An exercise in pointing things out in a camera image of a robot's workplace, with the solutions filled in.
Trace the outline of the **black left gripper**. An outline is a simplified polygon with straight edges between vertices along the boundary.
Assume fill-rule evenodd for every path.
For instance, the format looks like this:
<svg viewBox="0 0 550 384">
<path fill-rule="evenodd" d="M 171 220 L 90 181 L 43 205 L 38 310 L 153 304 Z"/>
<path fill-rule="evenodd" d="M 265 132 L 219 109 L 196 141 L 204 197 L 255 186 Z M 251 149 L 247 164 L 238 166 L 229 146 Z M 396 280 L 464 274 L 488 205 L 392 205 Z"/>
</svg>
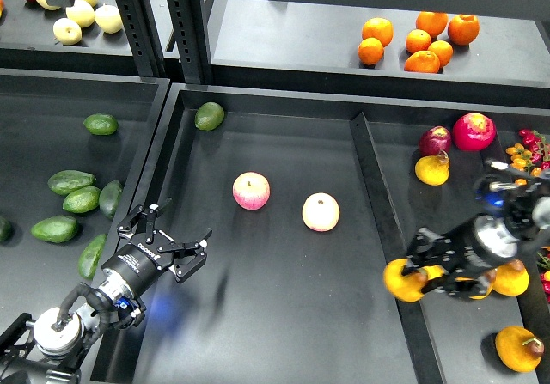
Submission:
<svg viewBox="0 0 550 384">
<path fill-rule="evenodd" d="M 156 219 L 172 204 L 138 204 L 116 225 L 123 246 L 101 267 L 106 279 L 101 292 L 106 296 L 142 296 L 166 272 L 184 283 L 206 261 L 206 247 L 212 235 L 208 228 L 199 240 L 176 242 L 156 227 Z"/>
</svg>

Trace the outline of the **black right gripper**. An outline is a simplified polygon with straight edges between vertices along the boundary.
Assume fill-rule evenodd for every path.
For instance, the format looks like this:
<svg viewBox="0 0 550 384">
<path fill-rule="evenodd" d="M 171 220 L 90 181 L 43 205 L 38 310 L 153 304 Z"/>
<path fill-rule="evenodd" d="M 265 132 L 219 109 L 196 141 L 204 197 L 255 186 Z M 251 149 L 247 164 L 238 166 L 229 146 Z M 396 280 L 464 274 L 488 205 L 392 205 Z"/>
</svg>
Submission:
<svg viewBox="0 0 550 384">
<path fill-rule="evenodd" d="M 404 272 L 439 266 L 444 274 L 431 280 L 423 293 L 445 293 L 464 298 L 458 290 L 458 277 L 477 278 L 486 271 L 511 262 L 520 239 L 505 226 L 502 218 L 475 216 L 445 234 L 420 228 L 406 250 Z"/>
</svg>

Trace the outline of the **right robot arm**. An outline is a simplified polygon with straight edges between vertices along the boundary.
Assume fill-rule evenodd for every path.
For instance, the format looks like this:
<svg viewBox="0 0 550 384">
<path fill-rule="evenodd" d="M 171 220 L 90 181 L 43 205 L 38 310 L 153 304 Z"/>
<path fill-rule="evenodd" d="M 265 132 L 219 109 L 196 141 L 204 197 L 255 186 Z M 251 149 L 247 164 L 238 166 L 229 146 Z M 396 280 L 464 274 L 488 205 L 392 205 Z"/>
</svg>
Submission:
<svg viewBox="0 0 550 384">
<path fill-rule="evenodd" d="M 491 286 L 491 271 L 549 244 L 549 174 L 530 177 L 494 160 L 489 166 L 497 172 L 475 187 L 482 213 L 441 235 L 420 228 L 409 244 L 401 276 L 428 266 L 443 270 L 426 281 L 421 293 L 483 296 Z"/>
</svg>

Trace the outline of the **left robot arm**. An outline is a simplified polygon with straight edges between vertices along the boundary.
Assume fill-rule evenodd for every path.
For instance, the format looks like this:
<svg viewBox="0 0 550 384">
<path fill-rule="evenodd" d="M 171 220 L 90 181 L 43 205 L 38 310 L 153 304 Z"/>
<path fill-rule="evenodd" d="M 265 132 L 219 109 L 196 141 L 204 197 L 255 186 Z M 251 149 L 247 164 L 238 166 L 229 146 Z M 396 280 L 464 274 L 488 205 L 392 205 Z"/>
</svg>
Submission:
<svg viewBox="0 0 550 384">
<path fill-rule="evenodd" d="M 3 383 L 78 383 L 90 349 L 111 331 L 139 326 L 143 295 L 166 273 L 184 283 L 207 258 L 211 231 L 178 242 L 156 221 L 168 208 L 134 207 L 111 235 L 113 255 L 101 266 L 96 286 L 81 282 L 39 317 L 19 315 L 1 335 Z"/>
</svg>

